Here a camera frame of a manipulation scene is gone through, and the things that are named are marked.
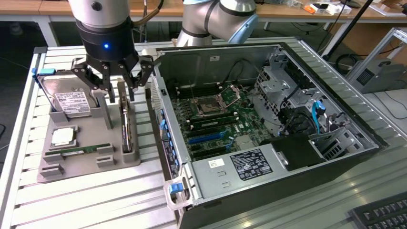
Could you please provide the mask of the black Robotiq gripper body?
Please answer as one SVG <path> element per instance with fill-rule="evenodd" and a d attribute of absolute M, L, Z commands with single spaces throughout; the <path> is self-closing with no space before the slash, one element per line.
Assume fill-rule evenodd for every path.
<path fill-rule="evenodd" d="M 87 64 L 115 63 L 135 64 L 138 55 L 134 50 L 131 21 L 129 18 L 110 28 L 93 28 L 75 21 L 81 42 L 85 48 Z"/>

